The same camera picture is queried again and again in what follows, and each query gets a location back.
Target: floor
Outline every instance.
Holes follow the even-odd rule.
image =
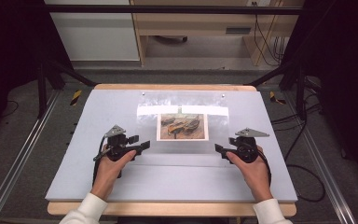
[[[267,54],[266,58],[268,63],[274,63]],[[249,83],[275,67],[265,62],[253,66],[240,37],[190,37],[185,43],[154,37],[150,39],[144,66],[138,62],[74,62],[74,66],[80,74],[97,82],[176,84]],[[33,130],[38,122],[36,82],[16,88],[8,96],[10,101],[0,120],[0,188],[7,187],[0,189],[0,223],[58,223],[61,218],[47,213],[44,195],[92,90],[66,75],[63,77],[64,90],[57,93],[48,87],[48,96],[57,97],[57,101],[43,130]],[[283,123],[274,121],[295,114],[294,90],[280,91],[277,86],[280,78],[275,77],[258,89],[274,124],[282,154],[286,155],[304,124],[296,117]],[[70,102],[76,90],[82,90],[82,94],[76,106],[72,106]],[[278,101],[270,100],[272,91]],[[292,164],[288,169],[300,196],[297,214],[290,219],[295,223],[358,223],[358,166],[355,161],[342,159],[339,142],[317,105],[317,95],[306,90],[306,97],[310,108],[307,125],[287,160]],[[33,132],[37,137],[26,146],[24,143]],[[12,168],[14,163],[20,165],[17,172]],[[297,165],[315,175],[296,168]],[[13,185],[4,186],[10,178],[14,180]],[[319,178],[326,187],[321,200],[317,200],[323,195]],[[102,219],[114,220],[114,217]],[[248,218],[245,223],[255,223],[255,219]]]

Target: human hand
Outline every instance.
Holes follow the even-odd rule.
[[[257,146],[257,149],[263,151],[260,146]],[[260,157],[254,162],[246,163],[232,152],[227,152],[226,155],[240,169],[257,203],[273,198],[269,189],[268,169]]]
[[[118,161],[111,161],[107,156],[103,156],[100,160],[98,173],[90,193],[106,201],[113,190],[118,174],[120,174],[120,171],[124,168],[127,162],[132,160],[135,154],[135,150],[130,151]]]

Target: gray carpet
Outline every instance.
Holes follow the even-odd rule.
[[[254,80],[266,72],[263,71],[81,71],[86,77],[103,83],[207,83],[207,84],[241,84]],[[67,144],[71,140],[71,132],[81,115],[91,88],[86,87],[71,78],[65,77],[67,85],[61,91],[59,100],[52,111],[44,131],[41,133],[34,151],[26,162],[19,180],[7,198],[2,208],[0,218],[26,218],[37,220],[58,220],[61,217],[51,216],[47,212],[48,202],[44,199],[57,169],[61,163]],[[260,87],[270,119],[280,119],[293,114],[289,105],[271,102],[268,89],[276,89],[273,85]],[[82,90],[76,105],[70,105],[76,90]],[[277,97],[283,94],[276,91]],[[0,121],[0,184],[16,159],[22,144],[31,131],[37,116],[36,83],[31,82],[13,90],[9,100],[16,101],[19,108]],[[317,104],[312,96],[308,106]],[[4,114],[14,110],[15,104],[8,103]],[[274,129],[286,129],[296,126],[295,120],[280,125]],[[323,152],[325,161],[331,169],[353,216],[358,223],[358,166],[355,161],[343,160],[340,156],[339,143],[335,139],[328,122],[323,115],[315,111],[308,116],[308,129],[318,148]],[[286,131],[277,131],[278,142],[284,155],[298,134],[299,127]],[[315,166],[306,150],[306,144],[300,138],[294,147],[288,162],[299,164],[311,169],[315,174]],[[289,168],[296,189],[305,198],[315,199],[322,193],[321,186],[315,177],[297,168]],[[326,195],[318,203],[310,203],[300,199],[297,203],[297,214],[290,219],[295,223],[340,223],[336,211]],[[103,220],[115,220],[114,217],[103,217]],[[249,218],[245,223],[255,223]]]

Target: white sleeve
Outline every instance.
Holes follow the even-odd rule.
[[[255,214],[260,224],[290,224],[282,215],[278,200],[269,199],[254,205]]]
[[[70,211],[60,224],[98,224],[106,206],[104,200],[88,193],[81,205],[76,210]]]

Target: transparent plastic sheet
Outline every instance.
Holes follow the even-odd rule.
[[[227,97],[221,91],[140,91],[137,111],[137,133],[140,141],[150,140],[151,147],[144,154],[214,154],[214,143],[228,138]],[[169,116],[173,122],[162,125]],[[200,119],[196,131],[182,128],[167,135],[167,129],[175,123]],[[204,129],[204,137],[194,139],[192,133]]]

